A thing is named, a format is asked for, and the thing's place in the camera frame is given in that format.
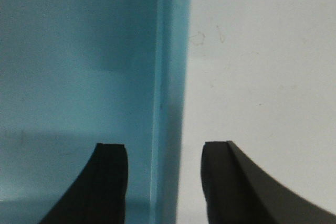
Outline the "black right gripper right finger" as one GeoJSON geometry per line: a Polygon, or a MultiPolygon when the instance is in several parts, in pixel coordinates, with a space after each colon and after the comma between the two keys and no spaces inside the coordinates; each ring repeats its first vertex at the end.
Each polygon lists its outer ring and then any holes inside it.
{"type": "Polygon", "coordinates": [[[335,223],[256,165],[232,141],[206,142],[201,158],[208,223],[335,223]]]}

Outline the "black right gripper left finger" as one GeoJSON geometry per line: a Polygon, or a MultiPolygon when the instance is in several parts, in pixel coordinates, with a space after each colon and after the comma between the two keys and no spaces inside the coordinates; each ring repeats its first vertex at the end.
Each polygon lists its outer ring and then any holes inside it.
{"type": "Polygon", "coordinates": [[[127,185],[124,145],[98,143],[81,173],[41,223],[124,223],[127,185]]]}

